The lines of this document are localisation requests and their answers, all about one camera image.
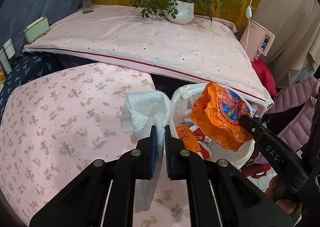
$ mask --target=white container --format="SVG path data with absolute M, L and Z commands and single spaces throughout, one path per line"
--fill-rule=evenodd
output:
M 175 8 L 179 11 L 179 13 L 176 15 L 176 18 L 173 19 L 171 15 L 169 15 L 167 12 L 165 12 L 165 16 L 167 19 L 175 24 L 187 24 L 190 23 L 194 18 L 194 8 L 195 4 L 192 2 L 182 2 L 178 0 L 171 0 L 171 2 L 175 2 L 178 5 L 175 5 Z
M 0 63 L 4 68 L 4 71 L 6 72 L 6 74 L 9 74 L 12 69 L 3 49 L 0 50 Z
M 16 53 L 11 38 L 3 45 L 3 48 L 9 59 Z

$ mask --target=white tissue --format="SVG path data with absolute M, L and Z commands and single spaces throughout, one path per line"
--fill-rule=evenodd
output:
M 160 91 L 128 93 L 124 102 L 120 122 L 123 132 L 134 131 L 138 139 L 149 137 L 152 125 L 155 125 L 157 128 L 156 168 L 154 177 L 152 180 L 137 180 L 135 187 L 134 212 L 148 211 L 160 175 L 164 149 L 164 127 L 166 125 L 173 125 L 172 103 L 169 98 Z

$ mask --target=human hand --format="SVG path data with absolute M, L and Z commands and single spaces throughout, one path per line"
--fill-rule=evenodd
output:
M 270 183 L 269 183 L 269 187 L 268 189 L 265 191 L 265 194 L 267 196 L 269 196 L 271 199 L 273 199 L 273 195 L 275 193 L 275 189 L 277 187 L 277 185 L 279 184 L 280 182 L 280 177 L 278 175 L 276 175 L 275 177 L 273 177 L 271 180 L 270 180 Z M 291 200 L 285 200 L 285 199 L 282 199 L 282 200 L 278 200 L 276 201 L 276 204 L 282 208 L 286 213 L 288 214 L 292 214 L 292 212 L 294 211 L 294 209 L 297 207 L 297 202 L 295 201 L 291 201 Z

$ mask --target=gray wall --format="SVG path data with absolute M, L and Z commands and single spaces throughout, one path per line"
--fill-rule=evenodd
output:
M 4 0 L 0 8 L 0 48 L 12 38 L 17 52 L 26 44 L 23 30 L 40 18 L 47 16 L 53 24 L 74 13 L 82 0 Z

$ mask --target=bed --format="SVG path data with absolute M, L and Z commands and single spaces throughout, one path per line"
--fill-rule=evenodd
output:
M 26 225 L 94 159 L 135 147 L 120 127 L 125 94 L 153 90 L 147 73 L 94 63 L 12 92 L 0 126 L 1 191 Z
M 184 26 L 126 6 L 96 5 L 50 26 L 24 51 L 89 58 L 193 83 L 215 81 L 267 107 L 271 99 L 225 20 L 195 17 Z

